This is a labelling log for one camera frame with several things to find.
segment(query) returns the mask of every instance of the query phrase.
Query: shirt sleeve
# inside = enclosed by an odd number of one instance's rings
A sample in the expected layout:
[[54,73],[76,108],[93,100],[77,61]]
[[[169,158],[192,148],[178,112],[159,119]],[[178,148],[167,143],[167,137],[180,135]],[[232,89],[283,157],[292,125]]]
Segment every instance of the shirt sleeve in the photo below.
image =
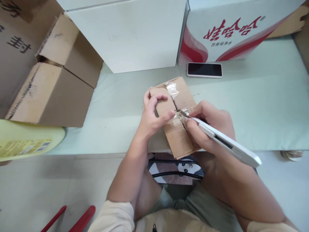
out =
[[134,209],[131,203],[115,203],[107,200],[88,232],[132,232]]
[[298,232],[284,223],[260,223],[250,222],[247,232]]

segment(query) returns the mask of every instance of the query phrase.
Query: phone screen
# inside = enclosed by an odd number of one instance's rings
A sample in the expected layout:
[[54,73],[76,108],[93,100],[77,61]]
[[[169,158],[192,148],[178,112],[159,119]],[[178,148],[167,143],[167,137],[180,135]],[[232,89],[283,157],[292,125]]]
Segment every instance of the phone screen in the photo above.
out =
[[188,64],[189,75],[201,75],[201,76],[222,76],[222,68],[220,64],[208,64],[208,63],[189,63]]

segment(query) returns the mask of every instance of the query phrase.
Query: yellow container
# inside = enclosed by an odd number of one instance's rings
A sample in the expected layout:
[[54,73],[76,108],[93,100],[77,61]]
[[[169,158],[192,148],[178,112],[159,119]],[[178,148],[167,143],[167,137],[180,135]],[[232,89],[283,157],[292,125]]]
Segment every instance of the yellow container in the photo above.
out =
[[62,127],[50,127],[0,120],[0,161],[46,153],[64,138]]

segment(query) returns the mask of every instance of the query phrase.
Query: label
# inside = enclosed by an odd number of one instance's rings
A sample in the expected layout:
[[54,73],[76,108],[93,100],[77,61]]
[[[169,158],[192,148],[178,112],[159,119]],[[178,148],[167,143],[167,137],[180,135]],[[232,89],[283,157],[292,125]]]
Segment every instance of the label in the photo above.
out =
[[41,152],[52,139],[0,141],[0,157],[18,156]]

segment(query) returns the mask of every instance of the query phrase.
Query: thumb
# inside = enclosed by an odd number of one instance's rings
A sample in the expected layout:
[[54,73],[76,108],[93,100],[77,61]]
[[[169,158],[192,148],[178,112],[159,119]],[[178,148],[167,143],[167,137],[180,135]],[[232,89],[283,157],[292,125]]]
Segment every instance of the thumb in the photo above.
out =
[[164,115],[160,116],[159,119],[159,126],[163,126],[166,124],[169,120],[171,120],[175,116],[175,112],[173,110],[170,110],[166,112]]
[[206,143],[211,139],[208,135],[206,135],[198,126],[197,122],[193,119],[187,119],[187,128],[194,138],[194,140],[198,143],[198,145],[202,148],[205,147]]

